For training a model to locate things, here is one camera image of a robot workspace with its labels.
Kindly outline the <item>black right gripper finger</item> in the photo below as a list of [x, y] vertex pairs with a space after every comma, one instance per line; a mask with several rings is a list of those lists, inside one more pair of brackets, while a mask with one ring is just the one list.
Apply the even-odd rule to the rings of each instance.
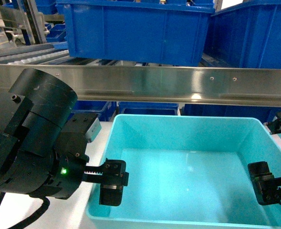
[[257, 202], [262, 205], [281, 204], [281, 177], [270, 172], [265, 161], [248, 164], [248, 172]]

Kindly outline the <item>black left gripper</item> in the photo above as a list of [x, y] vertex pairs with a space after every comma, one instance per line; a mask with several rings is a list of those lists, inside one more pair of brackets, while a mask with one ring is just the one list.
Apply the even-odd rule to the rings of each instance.
[[124, 187], [128, 186], [129, 173], [123, 160], [106, 159], [98, 166], [86, 166], [87, 143], [72, 144], [54, 149], [54, 164], [46, 181], [35, 191], [32, 198], [53, 197], [68, 199], [80, 186], [81, 181], [100, 185], [99, 204], [120, 206]]

